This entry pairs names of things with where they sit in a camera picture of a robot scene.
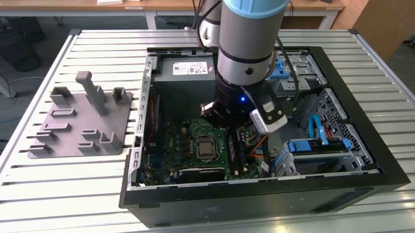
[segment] metal table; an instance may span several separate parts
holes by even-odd
[[[283,30],[285,46],[321,46],[412,183],[336,213],[283,216],[168,229],[177,232],[387,232],[415,229],[415,97],[359,35],[348,31]],[[80,92],[77,71],[89,70],[104,90],[124,86],[137,100],[146,47],[192,47],[194,32],[88,31],[70,35],[0,156],[0,232],[132,232],[146,227],[118,209],[121,155],[29,159],[54,86]],[[133,132],[129,122],[126,132]],[[125,136],[125,146],[132,144]]]

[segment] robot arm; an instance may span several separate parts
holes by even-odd
[[[269,134],[287,123],[265,78],[273,69],[269,63],[275,63],[275,41],[288,2],[221,3],[214,100],[201,107],[201,116],[214,127],[237,128],[252,121],[260,134]],[[198,32],[201,38],[208,38],[204,30]]]

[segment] cable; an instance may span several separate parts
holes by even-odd
[[[276,50],[272,51],[272,63],[270,63],[270,67],[268,68],[268,72],[265,74],[265,79],[269,78],[275,70],[275,63],[276,63]]]
[[[289,9],[289,22],[292,21],[292,17],[293,17],[293,4],[292,4],[292,1],[289,0],[289,6],[291,6],[291,9]]]
[[[266,165],[270,164],[270,155],[269,155],[269,151],[268,151],[268,138],[265,138],[264,143],[262,143],[262,153],[264,153],[264,163]],[[268,169],[268,171],[264,169],[264,175],[262,177],[270,177],[270,171]]]
[[[152,130],[150,130],[150,135],[149,135],[149,138],[148,138],[148,142],[146,142],[146,147],[149,146],[149,142],[150,142],[150,139],[153,137],[153,134],[154,134],[154,129],[156,129],[156,120],[154,120],[154,104],[153,104],[153,99],[149,98],[149,101],[150,101],[150,121],[152,121]]]
[[[14,120],[18,120],[18,119],[21,119],[21,117],[14,118],[14,119],[10,119],[10,120],[4,120],[4,121],[0,121],[0,124],[1,124],[1,123],[6,123],[6,122],[10,122],[10,121],[14,121]]]
[[[293,70],[293,67],[292,67],[292,64],[291,64],[291,60],[289,60],[289,57],[288,57],[288,54],[287,54],[287,51],[285,51],[285,48],[284,48],[283,42],[280,41],[279,36],[276,37],[276,41],[277,41],[277,44],[279,44],[279,47],[280,47],[280,51],[283,52],[283,55],[284,55],[284,58],[285,58],[285,62],[288,64],[288,68],[289,68],[289,71],[291,71],[291,76],[292,76],[292,79],[293,79],[293,86],[295,86],[295,91],[296,91],[296,95],[293,97],[293,106],[296,106],[296,104],[299,103],[299,100],[300,100],[299,79],[297,79],[297,75],[296,75],[296,72]]]
[[[165,16],[161,16],[162,18],[164,18],[164,20],[166,21],[166,23],[165,24],[173,24],[173,25],[177,25],[178,27],[177,28],[180,28],[180,27],[186,27],[186,24],[188,24],[188,21],[189,21],[189,17],[186,17],[186,20],[185,20],[185,22],[184,23],[181,23],[181,22],[174,22],[174,21],[170,21],[169,19],[168,19],[168,17],[165,17]]]
[[[253,155],[250,155],[249,157],[262,158],[264,156],[262,156],[262,155],[258,155],[258,154],[253,154]]]
[[[262,136],[262,138],[260,139],[257,145],[253,147],[253,150],[250,151],[249,156],[253,155],[253,152],[254,152],[256,148],[257,148],[257,147],[260,146],[260,144],[264,142],[264,140],[266,139],[266,137],[268,137],[268,135]]]
[[[10,81],[8,84],[12,84],[12,83],[18,82],[18,81],[25,80],[25,79],[45,79],[45,78],[44,77],[25,77],[25,78],[20,78],[20,79]]]
[[[194,0],[192,0],[192,3],[193,3],[194,18],[193,18],[193,23],[192,23],[190,29],[194,29],[197,26],[197,17],[198,17],[198,14],[201,12],[201,8],[202,8],[202,5],[205,3],[205,0],[198,0],[197,10],[196,10]]]
[[[258,137],[260,137],[260,134],[256,135],[256,136],[253,136],[253,137],[250,137],[250,138],[248,139],[248,143],[250,143],[250,142],[252,142],[253,140],[256,140]]]
[[[328,145],[324,127],[323,127],[319,116],[315,114],[311,114],[308,117],[308,134],[311,138],[316,136],[319,139],[321,139],[323,145]]]
[[[2,77],[2,79],[4,79],[5,83],[6,83],[8,95],[10,96],[10,100],[18,99],[18,94],[17,93],[16,93],[16,97],[12,97],[10,85],[9,85],[8,79],[4,77],[2,74],[0,74],[0,76]]]
[[[218,6],[218,4],[221,3],[221,1],[216,2],[212,7],[208,9],[208,11],[205,12],[205,14],[201,16],[198,22],[197,22],[197,26],[196,26],[196,30],[197,30],[197,39],[200,41],[201,47],[205,49],[205,45],[201,42],[201,37],[200,37],[200,23],[202,22],[202,20],[206,18],[206,16],[209,15],[209,13],[214,10],[216,6]]]

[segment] wire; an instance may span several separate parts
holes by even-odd
[[[216,6],[218,6],[221,3],[221,1],[216,2],[212,7],[206,10],[205,14],[201,16],[198,22],[197,22],[197,26],[196,26],[196,30],[197,30],[197,39],[198,39],[198,42],[201,44],[201,47],[205,49],[205,45],[202,44],[202,41],[201,41],[201,37],[200,37],[200,23],[202,22],[202,20],[206,18],[206,16],[209,15],[209,13],[214,10]]]
[[[272,63],[270,63],[270,67],[268,68],[268,72],[265,74],[265,79],[269,78],[275,70],[275,63],[276,63],[276,50],[272,51]]]
[[[281,42],[279,36],[276,37],[276,41],[277,41],[280,50],[283,52],[283,55],[284,55],[284,58],[285,58],[285,62],[288,64],[288,68],[289,68],[289,71],[291,71],[291,76],[292,76],[292,79],[293,79],[293,86],[295,86],[295,91],[296,91],[296,95],[293,97],[293,106],[296,106],[296,104],[299,103],[299,99],[300,99],[299,79],[297,79],[297,75],[296,75],[296,72],[293,70],[293,67],[292,67],[292,64],[291,64],[291,60],[289,60],[289,57],[288,57],[288,54],[287,54],[287,51],[285,51],[285,48],[284,48],[284,45],[283,45],[283,42]]]
[[[10,96],[10,100],[18,99],[18,94],[17,93],[16,93],[16,96],[12,97],[10,85],[9,85],[8,79],[4,77],[2,74],[0,74],[0,76],[2,77],[2,79],[4,79],[5,83],[6,83],[8,95]]]
[[[10,81],[8,84],[13,84],[14,82],[18,82],[25,79],[45,79],[45,78],[44,77],[25,77],[25,78],[20,78],[20,79]]]
[[[261,139],[260,139],[257,145],[253,147],[253,150],[252,150],[250,153],[249,153],[249,156],[253,155],[253,152],[254,152],[256,148],[257,148],[257,147],[260,146],[260,144],[264,142],[264,140],[266,139],[266,137],[268,137],[268,135],[265,135],[265,136],[261,137]]]
[[[323,124],[323,127],[324,127],[327,137],[333,138],[332,133],[331,133],[329,129],[327,128],[325,124]]]
[[[149,146],[149,142],[152,140],[153,134],[154,134],[154,130],[156,130],[156,120],[154,120],[154,104],[153,104],[153,100],[152,98],[149,99],[150,101],[150,121],[152,121],[152,130],[150,130],[150,135],[148,138],[148,142],[146,142],[146,147]]]
[[[18,120],[18,119],[21,119],[21,117],[14,118],[14,119],[10,119],[10,120],[4,120],[4,121],[0,121],[0,124],[1,124],[1,123],[6,123],[6,122],[10,122],[10,121],[14,121],[14,120]]]
[[[258,154],[253,154],[253,155],[249,155],[249,157],[256,157],[256,158],[262,158],[264,156],[262,155],[258,155]]]
[[[197,26],[197,17],[198,17],[198,14],[201,12],[201,8],[202,8],[202,5],[205,3],[205,0],[198,0],[197,10],[196,10],[194,0],[192,0],[192,3],[193,3],[194,18],[193,18],[193,23],[192,23],[190,29],[194,29]]]
[[[184,23],[170,21],[170,20],[168,19],[168,17],[166,17],[166,16],[161,16],[161,17],[162,17],[162,18],[164,18],[164,20],[166,21],[166,23],[165,23],[165,24],[173,24],[173,25],[177,25],[177,26],[178,26],[177,28],[180,28],[181,26],[186,27],[186,24],[188,24],[188,21],[189,21],[189,17],[186,17],[186,20],[185,20],[185,22],[184,22]]]
[[[292,17],[293,17],[293,4],[291,0],[289,0],[289,6],[291,6],[291,9],[289,9],[289,22],[291,22]]]
[[[250,137],[250,138],[248,138],[248,142],[250,143],[250,142],[252,142],[253,140],[256,140],[258,137],[260,137],[260,134],[256,135],[256,136],[253,136],[253,137]]]
[[[264,151],[264,160],[262,160],[262,162],[265,164],[270,164],[270,155],[269,155],[269,151],[268,151],[268,138],[265,138],[264,143],[262,143],[262,151]],[[264,169],[262,177],[270,177],[269,169],[268,169],[268,171]]]

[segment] floor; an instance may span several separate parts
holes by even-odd
[[[64,25],[60,27],[50,17],[38,17],[37,20],[46,35],[46,39],[33,45],[42,65],[36,70],[21,73],[16,72],[0,58],[0,74],[9,82],[21,77],[45,76],[70,29],[146,29],[144,17],[65,17]],[[192,20],[192,17],[157,17],[156,24],[158,29],[177,29],[189,26]],[[387,64],[409,90],[415,92],[415,49],[403,44]],[[0,140],[10,137],[18,124],[18,117],[24,114],[40,83],[41,79],[26,79],[13,83],[12,87],[20,94],[16,100],[0,94]],[[5,144],[0,142],[0,152],[4,146]]]

